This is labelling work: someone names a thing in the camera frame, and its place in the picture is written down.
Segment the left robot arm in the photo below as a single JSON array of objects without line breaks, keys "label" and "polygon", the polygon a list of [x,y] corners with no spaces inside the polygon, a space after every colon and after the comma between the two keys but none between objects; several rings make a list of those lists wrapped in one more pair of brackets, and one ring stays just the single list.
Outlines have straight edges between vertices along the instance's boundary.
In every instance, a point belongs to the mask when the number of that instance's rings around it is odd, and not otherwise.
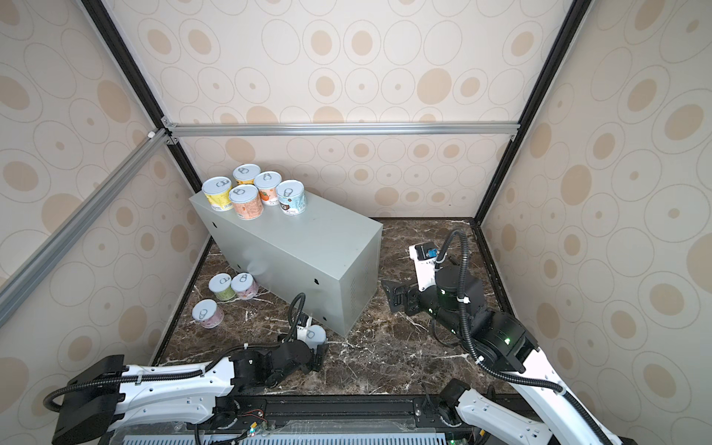
[{"label": "left robot arm", "polygon": [[318,372],[328,349],[326,331],[302,310],[300,293],[287,311],[289,331],[274,344],[243,343],[207,363],[127,365],[115,354],[44,397],[59,418],[55,444],[83,444],[121,426],[169,421],[200,425],[216,417],[222,399],[273,389],[297,371]]}]

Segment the tall yellow label can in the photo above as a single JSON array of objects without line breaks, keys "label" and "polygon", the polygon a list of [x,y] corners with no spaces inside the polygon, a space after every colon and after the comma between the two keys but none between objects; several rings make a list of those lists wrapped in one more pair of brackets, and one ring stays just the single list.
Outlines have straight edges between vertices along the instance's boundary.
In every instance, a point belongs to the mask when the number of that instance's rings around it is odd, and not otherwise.
[{"label": "tall yellow label can", "polygon": [[223,212],[233,209],[233,202],[229,196],[232,188],[230,178],[216,176],[203,183],[202,192],[214,211]]}]

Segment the pink label can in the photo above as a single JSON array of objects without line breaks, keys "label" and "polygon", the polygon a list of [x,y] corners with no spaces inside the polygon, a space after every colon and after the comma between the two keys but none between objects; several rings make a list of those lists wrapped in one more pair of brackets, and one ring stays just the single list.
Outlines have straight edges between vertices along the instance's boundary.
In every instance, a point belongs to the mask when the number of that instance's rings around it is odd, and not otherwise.
[{"label": "pink label can", "polygon": [[282,183],[282,176],[279,172],[268,171],[258,174],[254,179],[254,185],[259,191],[263,205],[277,206],[278,196],[276,187]]},{"label": "pink label can", "polygon": [[237,216],[243,221],[259,218],[263,213],[260,192],[255,185],[238,185],[229,192]]}]

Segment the blue label can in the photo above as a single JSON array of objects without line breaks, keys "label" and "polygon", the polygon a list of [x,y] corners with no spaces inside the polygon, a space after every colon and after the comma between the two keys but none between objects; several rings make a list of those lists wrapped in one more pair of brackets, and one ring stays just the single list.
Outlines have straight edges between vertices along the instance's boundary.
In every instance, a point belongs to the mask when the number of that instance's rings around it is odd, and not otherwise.
[{"label": "blue label can", "polygon": [[298,180],[283,181],[276,187],[278,203],[283,213],[295,216],[306,209],[305,187]]},{"label": "blue label can", "polygon": [[299,326],[297,329],[298,340],[304,342],[313,352],[327,343],[326,331],[322,326]]}]

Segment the small yellow label can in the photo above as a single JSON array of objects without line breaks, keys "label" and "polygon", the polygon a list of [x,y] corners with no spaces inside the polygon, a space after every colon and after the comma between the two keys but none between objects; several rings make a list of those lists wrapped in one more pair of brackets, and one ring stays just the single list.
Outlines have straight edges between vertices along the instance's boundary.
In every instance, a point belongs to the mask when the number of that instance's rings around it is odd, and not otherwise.
[{"label": "small yellow label can", "polygon": [[232,174],[238,185],[253,185],[257,176],[261,174],[261,167],[257,164],[246,163],[235,168]]}]

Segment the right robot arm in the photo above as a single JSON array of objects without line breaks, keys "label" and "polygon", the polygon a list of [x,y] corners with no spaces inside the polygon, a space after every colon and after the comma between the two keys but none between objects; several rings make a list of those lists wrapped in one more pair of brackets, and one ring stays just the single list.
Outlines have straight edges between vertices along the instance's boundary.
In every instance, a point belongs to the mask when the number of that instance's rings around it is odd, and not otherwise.
[{"label": "right robot arm", "polygon": [[489,308],[480,280],[469,272],[465,233],[409,248],[416,278],[383,281],[391,311],[427,314],[446,328],[486,375],[509,384],[537,416],[530,419],[453,379],[430,413],[448,428],[469,426],[474,441],[486,436],[507,444],[630,444],[606,428],[560,378],[534,335],[517,318]]}]

